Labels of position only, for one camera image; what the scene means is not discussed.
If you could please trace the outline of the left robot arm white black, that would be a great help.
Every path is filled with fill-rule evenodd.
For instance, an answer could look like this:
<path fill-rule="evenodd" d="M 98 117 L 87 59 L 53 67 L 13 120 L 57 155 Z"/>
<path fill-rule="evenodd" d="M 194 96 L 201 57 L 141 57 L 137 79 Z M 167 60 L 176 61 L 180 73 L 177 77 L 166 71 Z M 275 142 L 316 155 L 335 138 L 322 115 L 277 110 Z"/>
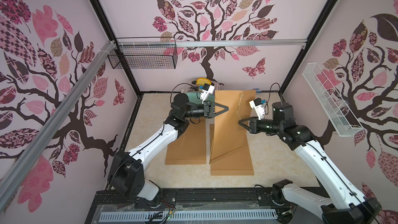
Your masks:
<path fill-rule="evenodd" d="M 145 179 L 145 170 L 152 159 L 170 143 L 184 134 L 191 118 L 213 119 L 229 110 L 228 106 L 212 101 L 195 104 L 185 93 L 175 95 L 168 117 L 161 128 L 137 147 L 118 151 L 108 176 L 108 187 L 116 189 L 128 200 L 142 198 L 160 204 L 163 189 Z"/>

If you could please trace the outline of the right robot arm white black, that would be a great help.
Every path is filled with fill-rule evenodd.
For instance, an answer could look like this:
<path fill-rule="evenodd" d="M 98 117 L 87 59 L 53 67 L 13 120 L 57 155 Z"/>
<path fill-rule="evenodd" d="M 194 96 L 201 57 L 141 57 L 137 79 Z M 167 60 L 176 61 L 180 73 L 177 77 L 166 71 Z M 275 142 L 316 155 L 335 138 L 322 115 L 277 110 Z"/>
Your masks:
<path fill-rule="evenodd" d="M 288 179 L 273 184 L 272 201 L 293 203 L 319 217 L 325 224 L 370 224 L 377 220 L 381 205 L 356 188 L 328 157 L 310 129 L 298 125 L 293 107 L 286 102 L 272 104 L 272 118 L 266 119 L 260 98 L 249 102 L 256 116 L 238 123 L 251 134 L 276 135 L 312 170 L 328 197 L 305 190 Z"/>

